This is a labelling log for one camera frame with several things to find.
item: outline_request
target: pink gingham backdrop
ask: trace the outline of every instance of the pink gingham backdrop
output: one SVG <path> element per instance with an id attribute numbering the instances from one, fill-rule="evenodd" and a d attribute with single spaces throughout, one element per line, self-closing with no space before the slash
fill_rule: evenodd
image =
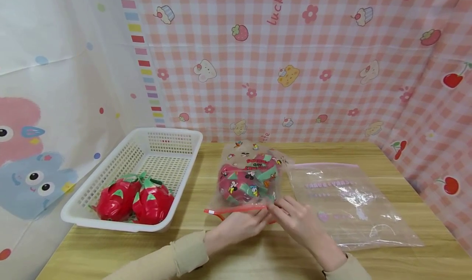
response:
<path id="1" fill-rule="evenodd" d="M 472 0 L 137 1 L 168 127 L 213 142 L 372 141 L 472 254 Z M 170 24 L 155 16 L 163 6 Z M 369 7 L 372 19 L 358 25 Z M 248 29 L 245 41 L 235 25 Z M 436 38 L 420 40 L 430 29 Z M 217 72 L 206 82 L 193 72 L 203 59 Z M 378 75 L 361 84 L 374 60 Z M 283 87 L 288 65 L 300 73 Z M 450 73 L 463 76 L 456 87 L 443 82 Z M 403 140 L 394 158 L 391 144 Z M 446 177 L 459 191 L 437 181 Z"/>

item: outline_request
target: plastic ziplock bag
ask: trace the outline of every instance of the plastic ziplock bag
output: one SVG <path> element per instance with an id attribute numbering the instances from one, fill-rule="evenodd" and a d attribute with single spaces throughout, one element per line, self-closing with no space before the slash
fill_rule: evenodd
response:
<path id="1" fill-rule="evenodd" d="M 359 166 L 304 163 L 288 175 L 296 200 L 313 207 L 341 249 L 423 246 Z"/>
<path id="2" fill-rule="evenodd" d="M 281 152 L 248 140 L 226 144 L 215 194 L 204 211 L 224 220 L 231 212 L 266 208 L 279 197 L 281 175 L 290 164 Z"/>

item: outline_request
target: colorful stripe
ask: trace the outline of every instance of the colorful stripe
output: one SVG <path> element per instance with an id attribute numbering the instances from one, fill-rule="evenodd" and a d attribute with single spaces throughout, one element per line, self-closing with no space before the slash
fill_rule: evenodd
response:
<path id="1" fill-rule="evenodd" d="M 121 6 L 125 9 L 124 15 L 128 30 L 130 31 L 131 41 L 133 43 L 144 44 L 145 37 L 139 35 L 143 32 L 143 26 L 140 23 L 139 13 L 136 10 L 136 2 L 134 0 L 121 0 Z M 136 54 L 137 64 L 140 67 L 139 71 L 141 75 L 144 75 L 142 78 L 156 127 L 165 128 L 164 113 L 162 113 L 161 101 L 158 100 L 159 95 L 155 85 L 156 78 L 152 72 L 155 68 L 152 65 L 150 52 L 145 47 L 135 47 L 134 53 Z"/>

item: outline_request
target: forearm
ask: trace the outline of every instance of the forearm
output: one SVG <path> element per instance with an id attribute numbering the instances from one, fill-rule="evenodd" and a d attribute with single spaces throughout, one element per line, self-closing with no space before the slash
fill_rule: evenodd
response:
<path id="1" fill-rule="evenodd" d="M 326 280 L 372 279 L 357 259 L 349 253 L 342 252 L 328 234 L 319 236 L 309 250 L 323 268 Z"/>
<path id="2" fill-rule="evenodd" d="M 208 261 L 204 238 L 205 231 L 184 236 L 124 265 L 104 280 L 166 280 L 180 277 Z"/>

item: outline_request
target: beige sleeve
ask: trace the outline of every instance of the beige sleeve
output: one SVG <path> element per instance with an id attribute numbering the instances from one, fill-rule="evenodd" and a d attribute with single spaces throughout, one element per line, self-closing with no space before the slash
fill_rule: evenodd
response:
<path id="1" fill-rule="evenodd" d="M 183 236 L 163 248 L 129 262 L 104 280 L 167 280 L 204 265 L 208 255 L 205 231 Z"/>
<path id="2" fill-rule="evenodd" d="M 347 262 L 332 272 L 325 272 L 326 280 L 372 280 L 369 273 L 353 255 L 347 253 Z"/>

